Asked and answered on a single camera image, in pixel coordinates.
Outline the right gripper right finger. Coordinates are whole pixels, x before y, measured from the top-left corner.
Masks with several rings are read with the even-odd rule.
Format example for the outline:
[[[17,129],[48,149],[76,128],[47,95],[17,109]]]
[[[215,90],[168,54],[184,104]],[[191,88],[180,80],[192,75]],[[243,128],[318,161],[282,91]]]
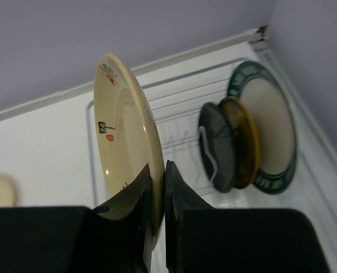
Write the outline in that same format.
[[[165,169],[169,272],[329,272],[309,219],[294,209],[216,209]]]

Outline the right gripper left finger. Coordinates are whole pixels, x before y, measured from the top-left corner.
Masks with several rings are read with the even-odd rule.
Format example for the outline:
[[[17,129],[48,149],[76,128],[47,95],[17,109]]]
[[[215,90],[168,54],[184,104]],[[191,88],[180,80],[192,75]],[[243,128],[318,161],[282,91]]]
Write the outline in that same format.
[[[149,272],[152,179],[100,206],[0,208],[0,272]]]

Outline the brown yellow patterned plate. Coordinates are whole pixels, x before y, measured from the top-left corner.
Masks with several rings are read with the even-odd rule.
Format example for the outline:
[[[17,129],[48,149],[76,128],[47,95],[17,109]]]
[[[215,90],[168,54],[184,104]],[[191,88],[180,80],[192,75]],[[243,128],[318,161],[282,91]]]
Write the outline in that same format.
[[[244,189],[255,181],[260,167],[261,144],[257,126],[247,108],[236,97],[221,100],[219,108],[226,117],[236,151],[236,189]]]

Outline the cream plate small motifs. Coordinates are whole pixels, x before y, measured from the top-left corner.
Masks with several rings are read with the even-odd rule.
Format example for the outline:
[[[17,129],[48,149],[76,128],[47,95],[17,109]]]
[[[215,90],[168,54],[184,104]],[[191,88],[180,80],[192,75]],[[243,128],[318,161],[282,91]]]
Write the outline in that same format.
[[[155,119],[131,70],[117,55],[103,55],[95,71],[94,118],[98,150],[110,197],[145,165],[152,178],[153,244],[163,220],[164,159]]]

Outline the white plate dark green rim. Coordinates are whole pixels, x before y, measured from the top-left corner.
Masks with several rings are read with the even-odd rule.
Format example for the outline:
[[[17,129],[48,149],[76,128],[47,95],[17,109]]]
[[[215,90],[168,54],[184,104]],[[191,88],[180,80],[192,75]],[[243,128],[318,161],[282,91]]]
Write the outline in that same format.
[[[294,179],[298,151],[287,87],[274,70],[247,60],[233,70],[227,95],[240,101],[257,128],[261,154],[254,186],[269,195],[284,192]]]

